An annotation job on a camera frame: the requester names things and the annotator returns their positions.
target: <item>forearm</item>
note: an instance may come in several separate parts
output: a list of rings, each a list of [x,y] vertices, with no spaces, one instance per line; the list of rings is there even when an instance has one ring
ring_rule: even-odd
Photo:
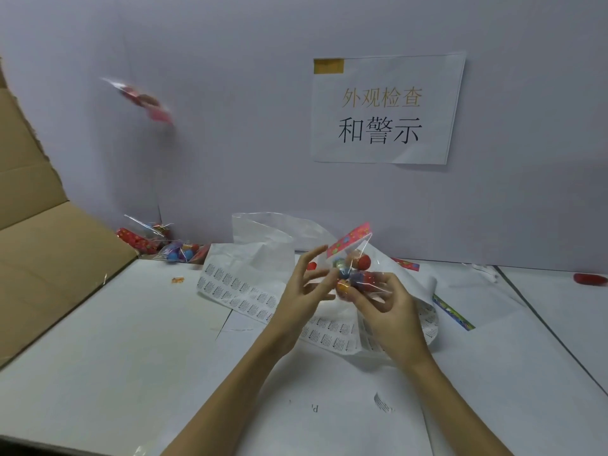
[[[162,456],[232,455],[258,392],[281,356],[275,340],[263,332]]]
[[[401,368],[459,456],[513,456],[454,389],[430,358],[414,368]]]

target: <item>red package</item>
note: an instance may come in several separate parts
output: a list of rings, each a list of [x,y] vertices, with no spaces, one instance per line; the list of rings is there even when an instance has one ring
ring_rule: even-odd
[[[158,251],[157,246],[152,243],[150,240],[140,237],[136,233],[133,233],[131,230],[127,230],[124,227],[121,227],[116,231],[116,235],[126,244],[132,246],[137,251],[143,254],[156,254]]]

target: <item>left hand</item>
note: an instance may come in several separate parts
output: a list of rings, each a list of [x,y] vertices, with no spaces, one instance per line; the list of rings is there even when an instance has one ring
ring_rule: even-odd
[[[281,355],[293,349],[302,328],[313,316],[319,302],[336,298],[329,292],[338,282],[337,269],[307,270],[308,263],[326,250],[327,245],[323,245],[300,256],[277,310],[262,333],[264,337],[268,336],[278,343]],[[310,283],[311,280],[322,276],[325,277],[322,282]]]

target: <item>pink header card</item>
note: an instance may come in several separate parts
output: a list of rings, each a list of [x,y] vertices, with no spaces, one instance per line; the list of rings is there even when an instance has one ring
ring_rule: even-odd
[[[342,251],[343,249],[352,245],[356,241],[359,241],[366,235],[370,235],[370,234],[371,234],[370,223],[366,222],[364,224],[361,224],[359,227],[352,230],[350,233],[347,233],[344,237],[340,238],[333,245],[331,245],[329,248],[327,248],[327,257],[331,258],[334,254],[339,253],[340,251]]]

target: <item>red plastic item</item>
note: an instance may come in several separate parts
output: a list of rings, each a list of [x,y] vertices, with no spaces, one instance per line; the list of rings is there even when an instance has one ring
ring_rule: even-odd
[[[155,244],[153,244],[150,240],[140,237],[138,234],[133,233],[131,230],[127,230],[124,227],[121,227],[116,231],[116,235],[122,241],[131,245],[137,251],[143,254],[155,254],[158,251],[158,248]]]
[[[364,254],[359,258],[359,262],[357,263],[357,269],[359,270],[367,270],[371,267],[371,258]]]
[[[574,281],[580,284],[588,284],[590,286],[602,286],[608,283],[608,278],[601,275],[593,274],[574,274]]]

